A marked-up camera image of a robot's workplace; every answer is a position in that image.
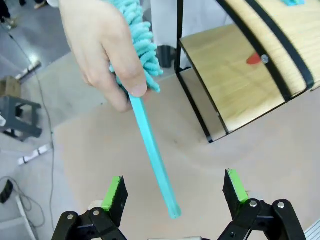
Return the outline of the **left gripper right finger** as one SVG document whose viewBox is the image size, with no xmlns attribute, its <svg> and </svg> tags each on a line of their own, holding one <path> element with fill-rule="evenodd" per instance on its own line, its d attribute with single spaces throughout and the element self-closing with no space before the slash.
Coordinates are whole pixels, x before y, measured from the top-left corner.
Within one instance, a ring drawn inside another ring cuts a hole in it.
<svg viewBox="0 0 320 240">
<path fill-rule="evenodd" d="M 232 221 L 220 240 L 247 240 L 253 231 L 263 232 L 268 240 L 305 240 L 301 223 L 290 201 L 273 204 L 250 198 L 236 170 L 226 169 L 222 189 Z"/>
</svg>

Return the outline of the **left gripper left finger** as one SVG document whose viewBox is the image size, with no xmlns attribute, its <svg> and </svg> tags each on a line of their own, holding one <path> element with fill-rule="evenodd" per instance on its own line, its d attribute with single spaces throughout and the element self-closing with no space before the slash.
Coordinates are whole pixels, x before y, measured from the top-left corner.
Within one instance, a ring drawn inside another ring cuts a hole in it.
<svg viewBox="0 0 320 240">
<path fill-rule="evenodd" d="M 114 176 L 101 206 L 82 215 L 64 212 L 57 223 L 52 240 L 125 240 L 120 230 L 128 198 L 123 176 Z"/>
</svg>

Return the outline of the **person's right hand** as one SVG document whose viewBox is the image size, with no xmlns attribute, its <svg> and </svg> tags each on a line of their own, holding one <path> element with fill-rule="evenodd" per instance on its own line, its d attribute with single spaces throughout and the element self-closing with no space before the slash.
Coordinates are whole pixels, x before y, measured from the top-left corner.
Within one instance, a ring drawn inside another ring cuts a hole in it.
<svg viewBox="0 0 320 240">
<path fill-rule="evenodd" d="M 126 93 L 144 96 L 147 82 L 123 15 L 101 0 L 61 0 L 59 10 L 85 83 L 99 90 L 117 111 L 128 111 Z"/>
</svg>

